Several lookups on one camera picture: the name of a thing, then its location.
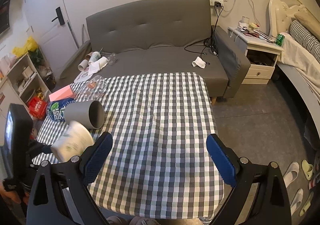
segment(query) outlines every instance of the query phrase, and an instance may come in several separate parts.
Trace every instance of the green can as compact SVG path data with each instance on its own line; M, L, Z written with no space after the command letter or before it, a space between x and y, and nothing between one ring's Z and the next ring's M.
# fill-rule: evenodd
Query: green can
M278 46L282 46L282 44L283 44L283 40L284 40L284 35L282 35L282 34L278 34L278 36L277 36L277 40L276 40L276 45L278 45Z

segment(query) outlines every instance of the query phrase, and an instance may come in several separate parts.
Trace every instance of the drawer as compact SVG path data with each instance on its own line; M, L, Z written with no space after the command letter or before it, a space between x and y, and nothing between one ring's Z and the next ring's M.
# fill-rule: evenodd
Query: drawer
M264 66L264 65L254 65L252 64L246 78L266 78L270 79L273 71L275 70L274 67L271 66Z

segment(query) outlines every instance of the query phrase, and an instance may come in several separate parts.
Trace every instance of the screw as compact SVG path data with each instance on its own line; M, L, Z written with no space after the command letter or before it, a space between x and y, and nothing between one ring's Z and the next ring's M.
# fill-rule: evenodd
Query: screw
M241 157L240 158L240 162L243 163L243 164L247 164L249 162L249 160L246 157Z
M72 156L71 157L71 162L75 163L79 161L79 156Z
M278 167L278 164L277 164L276 162L271 162L271 166L272 166L273 168L277 168L277 167Z
M48 165L48 160L43 160L42 162L41 162L41 166L43 166L43 167L45 167L45 166L47 166Z

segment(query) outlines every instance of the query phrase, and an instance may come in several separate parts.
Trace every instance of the yellow slipper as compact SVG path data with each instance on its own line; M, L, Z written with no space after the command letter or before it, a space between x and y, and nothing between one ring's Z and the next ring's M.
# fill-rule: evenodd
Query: yellow slipper
M306 160L303 160L301 166L304 175L306 176L307 180L310 181L312 177L313 165L309 164Z
M306 211L309 209L310 205L311 205L311 201L312 201L312 198L313 198L313 192L310 193L306 203L304 204L304 206L302 207L300 213L299 213L299 216L301 217L303 214L306 213Z

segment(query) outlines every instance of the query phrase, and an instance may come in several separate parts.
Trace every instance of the table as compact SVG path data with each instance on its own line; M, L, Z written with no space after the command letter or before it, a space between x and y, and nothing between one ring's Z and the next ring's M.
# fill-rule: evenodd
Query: table
M95 140L108 131L114 146L88 187L97 205L141 217L212 219L223 181L205 146L217 131L204 80L195 73L166 73L105 81L105 124L90 133ZM81 85L71 87L76 92ZM67 127L46 118L37 140L52 144ZM45 159L58 162L53 154L33 162Z
M229 36L232 34L236 45L251 62L250 69L242 84L267 84L283 48L253 36L246 36L236 27L228 27L228 34ZM255 64L252 58L259 58L260 62L266 65Z

